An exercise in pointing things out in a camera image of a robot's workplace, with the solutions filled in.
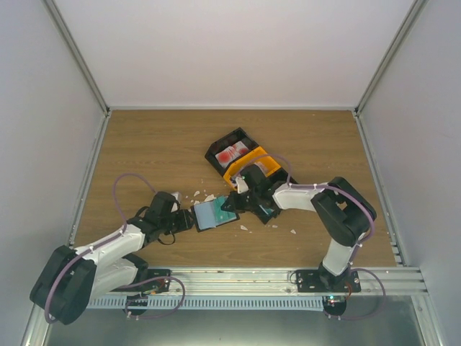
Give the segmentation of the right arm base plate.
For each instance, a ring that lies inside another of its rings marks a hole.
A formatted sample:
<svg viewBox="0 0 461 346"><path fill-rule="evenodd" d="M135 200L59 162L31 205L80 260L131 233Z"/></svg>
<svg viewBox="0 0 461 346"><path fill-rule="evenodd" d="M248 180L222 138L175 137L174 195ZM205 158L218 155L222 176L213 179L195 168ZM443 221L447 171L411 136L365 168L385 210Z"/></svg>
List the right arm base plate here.
<svg viewBox="0 0 461 346"><path fill-rule="evenodd" d="M295 283L299 293L359 293L361 284L356 272L346 270L339 276L315 270L296 270Z"/></svg>

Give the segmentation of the aluminium rail front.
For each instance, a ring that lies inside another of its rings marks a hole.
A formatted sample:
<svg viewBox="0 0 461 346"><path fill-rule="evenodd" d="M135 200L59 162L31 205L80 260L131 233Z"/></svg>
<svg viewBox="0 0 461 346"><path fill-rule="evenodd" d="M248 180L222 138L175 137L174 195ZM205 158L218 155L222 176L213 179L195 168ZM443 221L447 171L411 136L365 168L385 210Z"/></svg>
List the aluminium rail front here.
<svg viewBox="0 0 461 346"><path fill-rule="evenodd" d="M299 296L292 267L171 267L187 296ZM372 267L359 271L361 296L427 295L415 267Z"/></svg>

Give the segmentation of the stack of red white cards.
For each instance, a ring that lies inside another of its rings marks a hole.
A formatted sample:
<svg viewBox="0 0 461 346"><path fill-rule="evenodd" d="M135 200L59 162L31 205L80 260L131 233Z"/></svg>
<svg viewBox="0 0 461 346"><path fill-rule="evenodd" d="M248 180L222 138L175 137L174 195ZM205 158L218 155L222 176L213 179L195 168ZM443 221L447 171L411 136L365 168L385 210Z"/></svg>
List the stack of red white cards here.
<svg viewBox="0 0 461 346"><path fill-rule="evenodd" d="M226 168L233 160L243 156L249 152L249 148L242 141L238 141L235 144L226 147L215 155L221 167Z"/></svg>

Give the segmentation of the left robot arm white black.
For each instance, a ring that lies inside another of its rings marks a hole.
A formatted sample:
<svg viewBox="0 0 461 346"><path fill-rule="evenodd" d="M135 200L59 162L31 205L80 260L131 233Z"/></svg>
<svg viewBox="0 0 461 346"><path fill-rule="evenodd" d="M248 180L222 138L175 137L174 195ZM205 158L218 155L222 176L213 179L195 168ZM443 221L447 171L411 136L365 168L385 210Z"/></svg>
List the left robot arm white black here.
<svg viewBox="0 0 461 346"><path fill-rule="evenodd" d="M49 324L76 321L94 299L111 291L131 292L135 298L163 293L172 282L170 270L153 275L136 252L162 236L190 230L193 213L183 209L179 194L158 192L122 226L102 239L71 248L56 248L30 292Z"/></svg>

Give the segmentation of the right frame post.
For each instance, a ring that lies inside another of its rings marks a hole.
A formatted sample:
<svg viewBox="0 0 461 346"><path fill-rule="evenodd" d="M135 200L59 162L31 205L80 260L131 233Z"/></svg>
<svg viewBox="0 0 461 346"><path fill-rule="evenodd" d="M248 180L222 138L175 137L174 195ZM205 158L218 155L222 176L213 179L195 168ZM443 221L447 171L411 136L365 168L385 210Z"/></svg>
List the right frame post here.
<svg viewBox="0 0 461 346"><path fill-rule="evenodd" d="M409 10L407 11L403 21L401 22L396 34L391 40L384 56L382 57L376 71L374 72L369 84L367 85L363 95L361 96L357 106L354 108L354 116L359 117L363 112L366 104L373 95L377 85L382 79L384 73L388 70L392 60L402 46L404 40L407 38L409 32L413 28L416 20L427 5L427 0L415 0L412 1Z"/></svg>

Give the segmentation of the yellow bin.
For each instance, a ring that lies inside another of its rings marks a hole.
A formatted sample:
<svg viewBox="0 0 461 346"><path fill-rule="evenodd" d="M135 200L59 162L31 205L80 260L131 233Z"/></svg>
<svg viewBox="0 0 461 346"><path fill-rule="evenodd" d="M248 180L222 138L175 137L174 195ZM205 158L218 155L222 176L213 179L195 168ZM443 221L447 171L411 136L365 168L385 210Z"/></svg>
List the yellow bin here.
<svg viewBox="0 0 461 346"><path fill-rule="evenodd" d="M255 149L240 155L225 168L223 174L224 181L231 188L236 189L236 184L233 182L233 178L236 175L239 175L242 169L252 164L261 168L266 177L274 174L277 170L282 168L275 159L268 155L267 151L262 146L257 146Z"/></svg>

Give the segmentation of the left frame post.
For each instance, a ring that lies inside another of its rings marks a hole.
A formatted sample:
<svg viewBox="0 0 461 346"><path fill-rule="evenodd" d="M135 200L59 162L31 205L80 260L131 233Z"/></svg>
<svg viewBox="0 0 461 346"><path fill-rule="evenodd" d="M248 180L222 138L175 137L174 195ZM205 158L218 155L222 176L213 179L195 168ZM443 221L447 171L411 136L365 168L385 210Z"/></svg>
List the left frame post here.
<svg viewBox="0 0 461 346"><path fill-rule="evenodd" d="M42 0L42 4L44 5L45 9L50 15L50 18L56 26L58 33L63 38L63 41L66 44L71 54L71 57L73 58L77 67L79 68L79 71L83 76L91 93L93 94L95 100L97 101L99 108L101 109L105 117L109 117L110 108L107 105L100 91L100 88L97 86L97 83L92 73L90 72L87 63L83 55L81 54L81 51L78 45L76 44L76 41L74 40L73 35L71 34L71 31L69 30L68 25L66 24L66 21L64 20L60 9L58 8L58 5L53 0Z"/></svg>

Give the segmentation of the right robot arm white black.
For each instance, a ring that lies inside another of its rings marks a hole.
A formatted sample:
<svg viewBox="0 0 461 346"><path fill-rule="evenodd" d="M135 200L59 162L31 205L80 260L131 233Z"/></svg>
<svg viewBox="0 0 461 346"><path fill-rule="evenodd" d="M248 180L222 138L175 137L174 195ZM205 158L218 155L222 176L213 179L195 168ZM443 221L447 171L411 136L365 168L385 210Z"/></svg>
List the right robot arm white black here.
<svg viewBox="0 0 461 346"><path fill-rule="evenodd" d="M354 281L350 270L357 247L375 230L375 209L343 177L330 182L300 185L284 170L266 176L255 164L241 170L236 186L221 209L253 213L268 223L284 210L317 213L331 237L318 269L297 272L300 292L341 292Z"/></svg>

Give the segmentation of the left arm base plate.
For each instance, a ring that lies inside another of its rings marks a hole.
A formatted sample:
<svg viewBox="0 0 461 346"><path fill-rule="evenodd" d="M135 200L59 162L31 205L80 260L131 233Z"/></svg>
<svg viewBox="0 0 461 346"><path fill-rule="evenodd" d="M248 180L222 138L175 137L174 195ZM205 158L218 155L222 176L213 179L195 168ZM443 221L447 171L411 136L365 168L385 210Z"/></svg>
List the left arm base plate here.
<svg viewBox="0 0 461 346"><path fill-rule="evenodd" d="M158 280L152 280L148 283L144 283L142 285L138 285L134 288L117 288L115 291L119 292L141 292L142 294L151 294L155 293L165 293L169 291L169 279L166 279L166 276L170 276L171 270L170 269L152 269L148 268L147 270L140 270L133 282L130 284L138 284L146 280L150 280L152 278L161 277Z"/></svg>

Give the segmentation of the black bin with cards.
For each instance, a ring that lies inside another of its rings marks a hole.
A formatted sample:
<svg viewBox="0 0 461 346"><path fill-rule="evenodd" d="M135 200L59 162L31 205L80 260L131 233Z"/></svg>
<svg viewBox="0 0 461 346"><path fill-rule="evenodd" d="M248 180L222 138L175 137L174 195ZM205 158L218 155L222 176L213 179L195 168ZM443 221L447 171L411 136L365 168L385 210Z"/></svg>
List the black bin with cards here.
<svg viewBox="0 0 461 346"><path fill-rule="evenodd" d="M220 176L223 176L231 163L258 146L258 143L249 137L242 128L237 128L213 142L207 150L205 158Z"/></svg>

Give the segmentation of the black card holder wallet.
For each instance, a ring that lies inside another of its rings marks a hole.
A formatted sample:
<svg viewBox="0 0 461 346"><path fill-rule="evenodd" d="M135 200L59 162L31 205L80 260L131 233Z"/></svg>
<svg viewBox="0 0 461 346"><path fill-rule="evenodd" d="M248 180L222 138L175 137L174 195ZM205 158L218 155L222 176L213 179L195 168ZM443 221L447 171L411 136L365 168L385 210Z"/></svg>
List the black card holder wallet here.
<svg viewBox="0 0 461 346"><path fill-rule="evenodd" d="M237 213L221 208L226 200L227 197L220 196L192 206L191 212L198 232L215 229L240 219Z"/></svg>

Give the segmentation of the black bin with teal item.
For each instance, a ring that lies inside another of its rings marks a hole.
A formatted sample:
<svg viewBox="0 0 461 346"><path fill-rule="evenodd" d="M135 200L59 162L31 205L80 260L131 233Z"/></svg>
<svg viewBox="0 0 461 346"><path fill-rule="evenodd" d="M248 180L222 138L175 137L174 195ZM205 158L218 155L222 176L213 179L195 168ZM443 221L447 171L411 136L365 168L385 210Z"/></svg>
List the black bin with teal item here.
<svg viewBox="0 0 461 346"><path fill-rule="evenodd" d="M273 195L276 189L287 182L287 178L288 172L281 168L274 174L262 179L254 187L254 214L263 224L267 224L270 220L276 218L281 213L282 210L275 203ZM266 215L259 207L260 205L273 209L274 213L270 216Z"/></svg>

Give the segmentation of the frame post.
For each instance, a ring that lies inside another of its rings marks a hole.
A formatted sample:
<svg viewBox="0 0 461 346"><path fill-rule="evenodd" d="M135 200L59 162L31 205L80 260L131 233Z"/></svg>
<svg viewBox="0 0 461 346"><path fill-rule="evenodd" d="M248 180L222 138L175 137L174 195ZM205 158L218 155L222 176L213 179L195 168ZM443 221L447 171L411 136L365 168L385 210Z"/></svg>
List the frame post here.
<svg viewBox="0 0 461 346"><path fill-rule="evenodd" d="M73 58L77 67L79 68L79 71L83 76L91 93L93 94L95 100L97 101L99 108L101 109L105 117L109 117L110 108L107 105L100 91L100 88L97 86L97 83L92 73L90 72L87 63L83 55L81 54L81 51L78 45L76 44L76 41L74 40L73 35L71 34L71 31L69 30L68 25L66 24L66 21L64 20L60 9L58 8L58 5L53 0L42 0L42 4L44 5L45 9L50 15L50 18L56 26L58 33L63 38L63 41L66 44L71 54L71 57Z"/></svg>
<svg viewBox="0 0 461 346"><path fill-rule="evenodd" d="M367 85L363 95L361 96L357 106L354 108L354 116L359 117L363 112L366 104L373 95L377 85L382 79L384 73L388 70L392 60L402 46L404 40L407 38L409 32L413 28L416 20L427 5L427 0L415 0L412 1L409 10L407 11L403 21L401 22L396 34L391 40L384 56L382 57L376 71L374 72L369 84Z"/></svg>

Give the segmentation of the teal object in bin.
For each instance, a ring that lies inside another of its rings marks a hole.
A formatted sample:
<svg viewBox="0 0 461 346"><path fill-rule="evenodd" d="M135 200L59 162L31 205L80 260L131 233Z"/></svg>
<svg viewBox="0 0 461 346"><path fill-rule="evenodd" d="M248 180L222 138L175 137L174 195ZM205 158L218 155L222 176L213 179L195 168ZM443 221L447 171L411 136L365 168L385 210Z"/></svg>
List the teal object in bin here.
<svg viewBox="0 0 461 346"><path fill-rule="evenodd" d="M270 215L272 215L272 214L274 213L274 210L271 209L271 208L266 208L266 207L264 207L263 205L260 205L259 207L260 207L260 208L262 209L262 211L263 211L266 215L268 215L268 216L270 216Z"/></svg>

